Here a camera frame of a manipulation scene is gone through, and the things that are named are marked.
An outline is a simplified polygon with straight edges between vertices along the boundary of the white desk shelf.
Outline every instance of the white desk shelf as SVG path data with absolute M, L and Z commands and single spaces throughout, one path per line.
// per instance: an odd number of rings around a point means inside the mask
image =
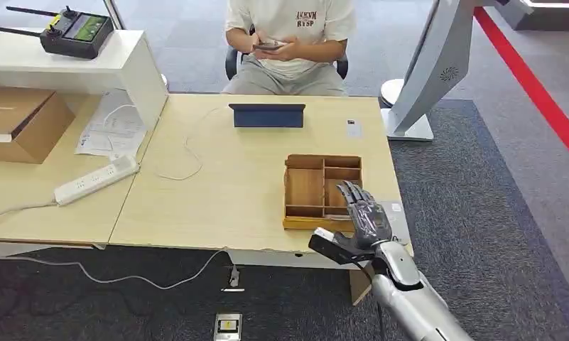
M 143 31 L 113 32 L 94 60 L 53 55 L 37 38 L 0 32 L 0 87 L 92 94 L 123 89 L 148 129 L 168 98 Z

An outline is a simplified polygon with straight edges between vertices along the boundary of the cardboard box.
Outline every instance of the cardboard box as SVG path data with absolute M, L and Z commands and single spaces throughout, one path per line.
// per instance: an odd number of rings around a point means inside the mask
M 0 161 L 42 163 L 74 118 L 52 90 L 0 87 Z

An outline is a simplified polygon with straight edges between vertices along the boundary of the robotic hand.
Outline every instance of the robotic hand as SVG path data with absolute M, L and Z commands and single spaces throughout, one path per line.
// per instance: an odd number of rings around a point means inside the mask
M 353 238 L 317 228 L 309 247 L 338 264 L 372 261 L 372 292 L 401 323 L 411 340 L 472 341 L 448 305 L 396 241 L 383 207 L 359 186 L 337 186 L 355 225 Z

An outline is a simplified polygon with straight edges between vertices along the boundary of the hand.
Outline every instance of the hand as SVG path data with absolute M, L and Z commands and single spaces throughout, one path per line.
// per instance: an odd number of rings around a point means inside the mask
M 300 42 L 298 38 L 288 37 L 284 38 L 282 41 L 287 44 L 275 51 L 256 50 L 255 57 L 257 59 L 280 60 L 283 62 L 299 58 Z
M 244 51 L 240 51 L 242 53 L 252 53 L 255 51 L 255 45 L 259 45 L 261 44 L 261 37 L 259 37 L 259 33 L 255 32 L 252 35 L 249 36 L 249 42 L 247 44 L 247 47 L 245 48 Z

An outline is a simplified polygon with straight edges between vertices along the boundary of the dark carpet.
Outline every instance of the dark carpet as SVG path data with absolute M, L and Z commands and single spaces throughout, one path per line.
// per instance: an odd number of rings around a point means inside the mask
M 416 263 L 476 340 L 569 340 L 569 287 L 471 101 L 430 113 L 435 141 L 393 142 Z M 100 278 L 166 285 L 208 251 L 109 247 L 31 255 L 82 261 Z M 221 293 L 220 254 L 171 291 L 89 281 L 77 267 L 0 261 L 0 340 L 211 340 L 215 313 L 244 315 L 244 340 L 377 340 L 372 297 L 349 304 L 346 271 L 248 266 L 244 293 Z M 385 313 L 388 340 L 405 340 Z

